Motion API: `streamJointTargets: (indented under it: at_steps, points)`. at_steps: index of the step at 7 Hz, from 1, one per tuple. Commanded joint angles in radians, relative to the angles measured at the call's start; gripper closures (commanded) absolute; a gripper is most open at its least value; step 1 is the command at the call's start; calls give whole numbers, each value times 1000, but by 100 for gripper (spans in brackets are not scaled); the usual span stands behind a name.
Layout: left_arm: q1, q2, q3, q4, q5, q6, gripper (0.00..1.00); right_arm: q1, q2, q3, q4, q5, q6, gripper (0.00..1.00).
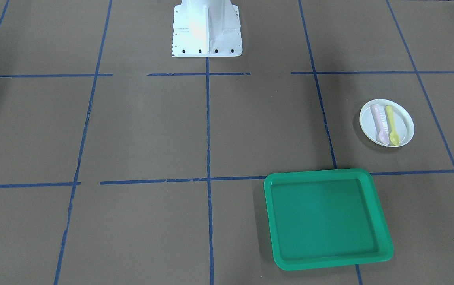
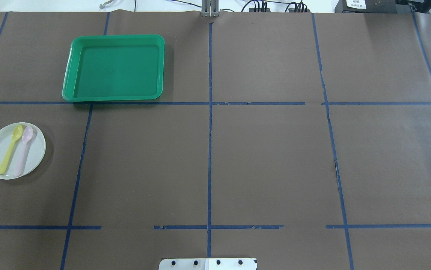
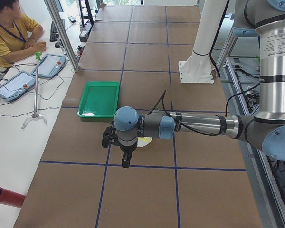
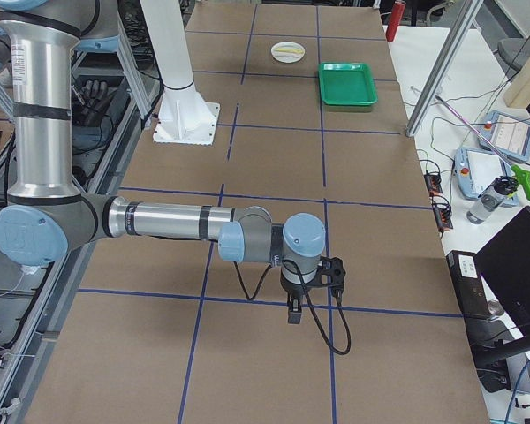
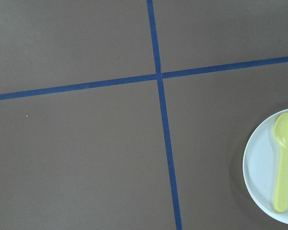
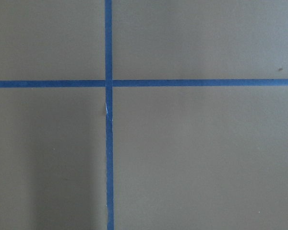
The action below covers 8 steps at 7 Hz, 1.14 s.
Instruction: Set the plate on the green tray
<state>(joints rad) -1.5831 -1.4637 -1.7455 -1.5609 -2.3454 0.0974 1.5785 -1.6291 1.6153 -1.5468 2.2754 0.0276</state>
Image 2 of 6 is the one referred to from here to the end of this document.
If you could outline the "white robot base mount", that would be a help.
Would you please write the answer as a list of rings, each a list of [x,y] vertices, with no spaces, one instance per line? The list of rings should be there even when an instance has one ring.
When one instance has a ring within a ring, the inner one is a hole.
[[[257,270],[256,258],[167,258],[159,270]]]

